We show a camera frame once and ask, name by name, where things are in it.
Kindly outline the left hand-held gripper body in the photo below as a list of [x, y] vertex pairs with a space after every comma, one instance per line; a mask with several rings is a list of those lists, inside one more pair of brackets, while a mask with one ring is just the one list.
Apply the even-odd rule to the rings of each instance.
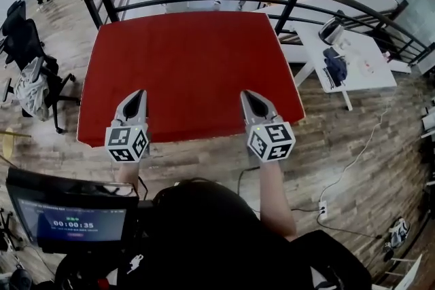
[[147, 129], [146, 123], [107, 127], [105, 150], [109, 157], [117, 163], [139, 163], [148, 152]]

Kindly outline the red tablecloth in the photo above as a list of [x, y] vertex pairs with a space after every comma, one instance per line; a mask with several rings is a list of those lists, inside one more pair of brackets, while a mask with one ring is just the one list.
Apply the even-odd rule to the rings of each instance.
[[155, 143], [243, 133], [243, 90], [266, 97], [287, 122], [305, 117], [263, 13], [185, 12], [103, 25], [84, 80], [78, 141], [103, 146], [117, 106], [136, 90], [147, 93]]

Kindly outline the person's left forearm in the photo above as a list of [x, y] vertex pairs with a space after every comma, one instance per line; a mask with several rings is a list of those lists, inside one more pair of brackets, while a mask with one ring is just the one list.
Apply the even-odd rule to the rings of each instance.
[[118, 183], [131, 184], [135, 190], [137, 190], [137, 186], [139, 184], [139, 163], [121, 163], [118, 172], [115, 174], [115, 180]]

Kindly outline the person's right forearm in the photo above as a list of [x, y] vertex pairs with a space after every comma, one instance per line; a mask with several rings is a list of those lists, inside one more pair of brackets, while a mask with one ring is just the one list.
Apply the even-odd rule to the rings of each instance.
[[278, 162], [260, 165], [260, 220], [274, 233], [290, 242], [298, 237]]

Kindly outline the black eyeglasses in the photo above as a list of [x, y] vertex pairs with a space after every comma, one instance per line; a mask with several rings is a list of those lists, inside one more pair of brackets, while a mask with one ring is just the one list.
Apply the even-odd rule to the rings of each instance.
[[325, 74], [325, 76], [327, 77], [327, 79], [329, 81], [330, 89], [332, 90], [332, 89], [336, 88], [336, 85], [334, 83], [333, 78], [331, 77], [331, 75], [329, 73], [329, 70], [327, 68], [323, 68], [323, 71], [324, 71], [324, 74]]

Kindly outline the dark blue cloth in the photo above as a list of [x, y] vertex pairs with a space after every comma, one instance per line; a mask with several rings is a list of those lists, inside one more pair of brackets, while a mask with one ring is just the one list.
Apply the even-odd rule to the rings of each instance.
[[347, 63], [344, 56], [340, 55], [334, 48], [327, 48], [323, 51], [326, 71], [332, 80], [334, 87], [339, 87], [347, 79]]

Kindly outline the grey garment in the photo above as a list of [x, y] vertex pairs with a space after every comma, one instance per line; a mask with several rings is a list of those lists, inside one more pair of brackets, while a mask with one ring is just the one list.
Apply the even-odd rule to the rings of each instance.
[[50, 113], [45, 103], [49, 87], [47, 79], [41, 75], [43, 64], [44, 58], [37, 57], [21, 71], [14, 86], [14, 94], [26, 113], [44, 122]]

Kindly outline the black monitor screen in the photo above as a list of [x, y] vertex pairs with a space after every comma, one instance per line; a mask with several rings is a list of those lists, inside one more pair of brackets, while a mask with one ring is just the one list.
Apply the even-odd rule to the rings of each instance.
[[141, 234], [153, 208], [130, 183], [9, 168], [5, 185], [27, 238], [46, 253], [124, 249]]

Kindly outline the white table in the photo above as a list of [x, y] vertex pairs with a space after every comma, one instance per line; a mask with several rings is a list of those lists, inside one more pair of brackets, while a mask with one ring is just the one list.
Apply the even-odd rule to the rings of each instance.
[[[329, 46], [318, 36], [321, 25], [295, 22], [293, 27], [308, 56], [307, 63], [294, 76], [296, 86], [300, 86], [310, 74], [315, 72], [323, 91], [328, 94], [341, 93], [345, 99], [348, 110], [352, 110], [352, 105], [347, 94], [350, 91], [397, 86], [394, 76], [388, 67], [388, 63], [374, 39], [353, 31], [344, 31], [338, 43], [334, 44], [332, 48], [340, 55], [344, 56], [347, 63], [347, 79], [341, 86], [331, 90], [329, 81], [323, 71], [323, 68], [326, 68], [323, 51], [329, 48]], [[364, 56], [372, 62], [375, 68], [373, 75], [366, 77], [360, 74], [354, 63], [356, 55]]]

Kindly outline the clear plastic bag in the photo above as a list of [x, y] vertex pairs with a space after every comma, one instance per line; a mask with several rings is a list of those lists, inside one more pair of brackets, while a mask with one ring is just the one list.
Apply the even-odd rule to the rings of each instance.
[[375, 73], [375, 68], [372, 62], [364, 56], [356, 55], [354, 63], [361, 75], [369, 77]]

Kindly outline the person's black shirt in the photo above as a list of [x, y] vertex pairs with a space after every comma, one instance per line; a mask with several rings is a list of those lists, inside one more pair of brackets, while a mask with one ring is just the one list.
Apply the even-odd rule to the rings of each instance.
[[122, 253], [67, 255], [56, 290], [371, 290], [357, 257], [321, 230], [280, 233], [230, 189], [160, 191]]

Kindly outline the yellow wooden stool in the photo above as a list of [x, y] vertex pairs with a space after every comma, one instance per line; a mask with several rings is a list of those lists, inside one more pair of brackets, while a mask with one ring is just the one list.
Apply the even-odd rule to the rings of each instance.
[[29, 134], [23, 134], [13, 131], [12, 128], [7, 128], [6, 130], [0, 130], [0, 145], [1, 154], [0, 158], [5, 161], [9, 161], [14, 152], [14, 144], [16, 138], [31, 138]]

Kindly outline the black and white sneakers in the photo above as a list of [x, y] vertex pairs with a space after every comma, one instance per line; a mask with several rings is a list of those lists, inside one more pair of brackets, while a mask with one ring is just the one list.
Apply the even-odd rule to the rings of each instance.
[[384, 251], [390, 252], [401, 247], [406, 241], [411, 229], [411, 223], [403, 217], [399, 217], [388, 229], [389, 238], [384, 245]]

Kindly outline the black bag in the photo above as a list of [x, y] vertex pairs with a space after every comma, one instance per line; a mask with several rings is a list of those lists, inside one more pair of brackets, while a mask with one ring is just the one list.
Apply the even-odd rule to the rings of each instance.
[[33, 279], [23, 268], [14, 270], [9, 279], [9, 290], [31, 290]]

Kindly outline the white rack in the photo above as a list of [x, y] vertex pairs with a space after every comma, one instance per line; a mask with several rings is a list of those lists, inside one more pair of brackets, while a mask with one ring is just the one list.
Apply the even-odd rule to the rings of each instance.
[[423, 255], [421, 254], [417, 259], [391, 258], [395, 266], [397, 266], [399, 263], [406, 263], [407, 266], [406, 272], [404, 274], [397, 272], [385, 272], [385, 275], [391, 275], [400, 278], [400, 282], [392, 290], [408, 290], [417, 275], [422, 257]]

